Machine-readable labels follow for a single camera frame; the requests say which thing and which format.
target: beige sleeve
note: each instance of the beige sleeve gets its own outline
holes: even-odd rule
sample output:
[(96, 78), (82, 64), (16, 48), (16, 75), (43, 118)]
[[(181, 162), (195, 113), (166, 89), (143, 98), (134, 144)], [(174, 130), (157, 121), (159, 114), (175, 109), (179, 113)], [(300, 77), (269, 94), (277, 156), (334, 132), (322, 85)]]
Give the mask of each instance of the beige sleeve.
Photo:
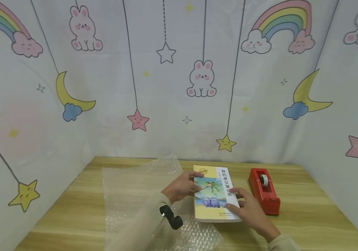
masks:
[(286, 235), (280, 235), (268, 243), (269, 251), (300, 251), (296, 243)]
[(113, 238), (105, 250), (141, 251), (147, 248), (152, 234), (163, 221), (159, 208), (170, 205), (162, 193), (155, 193), (136, 214), (134, 219)]

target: black strap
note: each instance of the black strap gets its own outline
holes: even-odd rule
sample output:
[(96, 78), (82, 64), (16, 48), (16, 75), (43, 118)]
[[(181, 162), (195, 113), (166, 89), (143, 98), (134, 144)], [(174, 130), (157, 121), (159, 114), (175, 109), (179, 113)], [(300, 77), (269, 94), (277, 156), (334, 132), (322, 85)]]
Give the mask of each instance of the black strap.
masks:
[(180, 216), (174, 217), (171, 208), (168, 205), (161, 206), (159, 211), (163, 217), (168, 219), (169, 225), (172, 229), (178, 230), (183, 226), (183, 220)]

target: cloud illustration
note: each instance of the cloud illustration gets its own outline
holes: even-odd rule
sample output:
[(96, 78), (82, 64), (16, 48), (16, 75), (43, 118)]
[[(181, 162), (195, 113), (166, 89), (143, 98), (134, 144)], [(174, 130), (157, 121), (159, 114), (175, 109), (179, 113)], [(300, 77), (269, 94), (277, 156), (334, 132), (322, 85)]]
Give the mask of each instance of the cloud illustration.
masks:
[(17, 55), (37, 58), (44, 51), (39, 43), (34, 39), (28, 39), (22, 32), (16, 31), (13, 37), (16, 42), (12, 44), (12, 49)]
[(242, 43), (242, 51), (248, 53), (264, 54), (271, 50), (271, 43), (267, 41), (266, 37), (262, 36), (260, 30), (252, 30), (249, 33), (247, 40)]
[(79, 116), (83, 110), (79, 106), (75, 106), (74, 104), (67, 103), (64, 106), (63, 119), (67, 122), (75, 121), (77, 116)]
[(293, 54), (303, 53), (305, 50), (310, 50), (315, 45), (314, 39), (311, 35), (306, 36), (306, 31), (301, 30), (296, 36), (296, 40), (289, 45), (289, 52)]
[(287, 118), (297, 120), (308, 112), (309, 108), (303, 102), (293, 103), (291, 107), (284, 109), (283, 114)]

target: yellow book cover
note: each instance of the yellow book cover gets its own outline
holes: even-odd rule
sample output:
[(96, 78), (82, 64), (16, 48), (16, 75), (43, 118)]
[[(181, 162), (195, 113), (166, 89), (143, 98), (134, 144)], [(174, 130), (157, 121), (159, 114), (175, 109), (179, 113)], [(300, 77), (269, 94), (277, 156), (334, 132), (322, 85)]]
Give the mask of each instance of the yellow book cover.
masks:
[(240, 222), (239, 217), (225, 208), (226, 203), (239, 207), (236, 195), (229, 193), (232, 180), (226, 167), (194, 166), (204, 177), (194, 177), (201, 190), (194, 196), (195, 219), (200, 222)]

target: hand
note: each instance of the hand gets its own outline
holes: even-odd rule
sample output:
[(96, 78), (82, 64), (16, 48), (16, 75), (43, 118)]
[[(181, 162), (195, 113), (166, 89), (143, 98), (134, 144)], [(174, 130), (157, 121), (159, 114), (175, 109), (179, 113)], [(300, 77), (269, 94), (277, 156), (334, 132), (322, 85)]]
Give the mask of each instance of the hand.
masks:
[(194, 195), (194, 192), (200, 191), (201, 187), (192, 182), (193, 177), (203, 177), (199, 172), (184, 172), (161, 191), (173, 204), (176, 201), (183, 200), (187, 195)]
[(227, 203), (226, 208), (229, 211), (236, 214), (250, 228), (263, 236), (268, 243), (280, 235), (279, 230), (265, 215), (260, 203), (253, 195), (248, 193), (244, 188), (231, 188), (229, 192), (236, 193), (236, 198), (238, 199), (244, 198), (244, 201), (239, 200), (240, 208)]

